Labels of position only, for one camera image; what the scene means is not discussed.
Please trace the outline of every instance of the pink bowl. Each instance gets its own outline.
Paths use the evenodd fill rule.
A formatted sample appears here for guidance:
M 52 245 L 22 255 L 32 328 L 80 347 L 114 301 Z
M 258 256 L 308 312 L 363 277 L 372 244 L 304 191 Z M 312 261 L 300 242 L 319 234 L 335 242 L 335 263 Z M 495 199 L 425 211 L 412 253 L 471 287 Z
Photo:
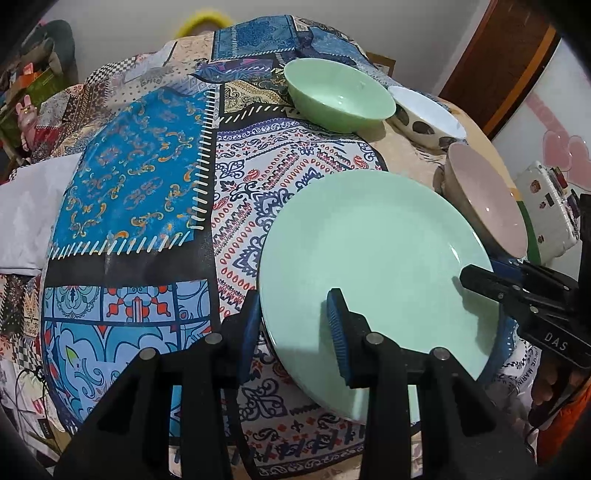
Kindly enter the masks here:
M 462 143 L 447 152 L 443 195 L 491 253 L 524 257 L 527 232 L 513 194 L 492 165 Z

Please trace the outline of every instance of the person's hand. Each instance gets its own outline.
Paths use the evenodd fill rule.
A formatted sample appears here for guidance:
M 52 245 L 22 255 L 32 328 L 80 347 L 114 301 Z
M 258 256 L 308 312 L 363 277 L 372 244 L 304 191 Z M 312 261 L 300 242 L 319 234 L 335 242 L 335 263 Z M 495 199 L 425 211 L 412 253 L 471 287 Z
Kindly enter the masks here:
M 549 352 L 542 352 L 542 358 L 538 372 L 536 373 L 534 385 L 531 387 L 531 398 L 534 401 L 534 405 L 542 405 L 543 402 L 552 399 L 554 393 L 552 392 L 552 385 L 558 380 L 558 368 L 561 365 L 562 360 Z M 585 381 L 587 374 L 581 370 L 574 369 L 570 373 L 569 385 L 576 388 L 583 381 Z M 578 395 L 573 399 L 585 392 L 585 388 L 581 388 Z

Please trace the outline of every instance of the yellow object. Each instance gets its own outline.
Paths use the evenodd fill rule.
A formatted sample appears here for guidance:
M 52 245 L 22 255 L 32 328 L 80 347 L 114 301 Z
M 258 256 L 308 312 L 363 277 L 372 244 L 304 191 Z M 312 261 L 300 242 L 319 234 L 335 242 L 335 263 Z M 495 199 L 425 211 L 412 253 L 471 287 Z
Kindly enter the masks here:
M 183 24 L 183 26 L 177 31 L 175 38 L 193 35 L 192 32 L 195 28 L 206 23 L 212 23 L 219 28 L 231 27 L 234 24 L 229 16 L 221 12 L 215 10 L 202 10 L 195 13 Z

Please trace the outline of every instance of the pink heart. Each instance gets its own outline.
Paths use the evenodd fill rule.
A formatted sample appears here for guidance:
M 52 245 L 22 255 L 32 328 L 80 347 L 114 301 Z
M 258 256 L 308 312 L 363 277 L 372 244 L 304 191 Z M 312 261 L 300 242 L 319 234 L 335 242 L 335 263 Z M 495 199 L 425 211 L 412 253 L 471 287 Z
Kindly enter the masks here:
M 569 182 L 585 190 L 591 190 L 591 160 L 584 140 L 577 136 L 570 137 L 569 152 L 571 155 Z
M 558 167 L 569 183 L 591 189 L 591 160 L 589 149 L 578 136 L 567 137 L 547 131 L 543 139 L 544 164 Z
M 558 167 L 562 171 L 570 170 L 570 154 L 568 138 L 563 138 L 556 132 L 547 131 L 542 140 L 544 150 L 544 165 Z

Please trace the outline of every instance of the wooden door frame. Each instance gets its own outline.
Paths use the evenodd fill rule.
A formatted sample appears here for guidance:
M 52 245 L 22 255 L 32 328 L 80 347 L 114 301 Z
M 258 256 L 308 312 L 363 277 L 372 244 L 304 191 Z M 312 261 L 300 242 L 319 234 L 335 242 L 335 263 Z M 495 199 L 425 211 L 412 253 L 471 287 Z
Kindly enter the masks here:
M 560 37 L 556 34 L 554 27 L 549 26 L 525 71 L 505 97 L 501 106 L 493 113 L 491 119 L 482 129 L 487 137 L 494 137 L 507 120 L 509 120 L 509 117 L 517 110 L 517 107 L 519 107 L 540 78 L 545 66 L 550 61 L 550 57 L 556 50 L 559 40 Z
M 441 93 L 439 96 L 443 99 L 449 94 L 449 90 L 452 87 L 453 83 L 456 81 L 458 77 L 460 77 L 465 70 L 466 62 L 468 61 L 472 50 L 476 47 L 480 37 L 482 36 L 491 15 L 497 6 L 499 0 L 491 0 L 489 3 L 486 12 L 482 16 L 482 20 L 478 24 L 478 28 L 474 32 L 470 43 L 466 47 L 466 50 L 462 54 L 460 61 L 457 62 L 456 68 L 453 70 L 452 74 L 448 78 L 445 86 L 442 88 Z M 558 46 L 558 42 L 560 41 L 560 36 L 557 34 L 554 27 L 549 26 L 548 30 L 544 34 L 540 45 L 538 46 L 534 56 L 530 60 L 528 66 L 525 68 L 521 77 L 515 82 L 514 87 L 511 91 L 507 94 L 503 102 L 501 103 L 500 107 L 496 110 L 496 112 L 492 115 L 490 120 L 486 123 L 483 127 L 482 131 L 485 135 L 489 138 L 493 138 L 499 130 L 505 125 L 509 117 L 517 110 L 517 107 L 521 104 L 521 102 L 525 99 L 527 94 L 530 90 L 534 87 L 538 78 L 544 71 L 544 68 L 550 61 L 552 54 L 556 50 Z
M 466 47 L 466 50 L 464 50 L 464 53 L 462 54 L 460 61 L 457 62 L 456 68 L 453 69 L 452 74 L 447 79 L 447 82 L 446 82 L 445 86 L 442 88 L 441 93 L 439 94 L 439 97 L 445 99 L 447 94 L 449 93 L 449 89 L 450 89 L 451 85 L 454 83 L 456 78 L 459 77 L 463 73 L 463 71 L 466 67 L 466 62 L 468 61 L 468 58 L 470 57 L 472 50 L 474 50 L 474 48 L 476 47 L 476 43 L 478 42 L 478 40 L 480 40 L 480 37 L 484 33 L 484 30 L 488 24 L 488 21 L 491 19 L 491 15 L 492 15 L 498 2 L 499 2 L 499 0 L 491 0 L 491 3 L 488 4 L 486 12 L 484 12 L 484 15 L 482 16 L 482 20 L 478 24 L 478 28 L 474 32 L 474 35 L 472 35 L 472 39 L 470 40 L 470 43 Z

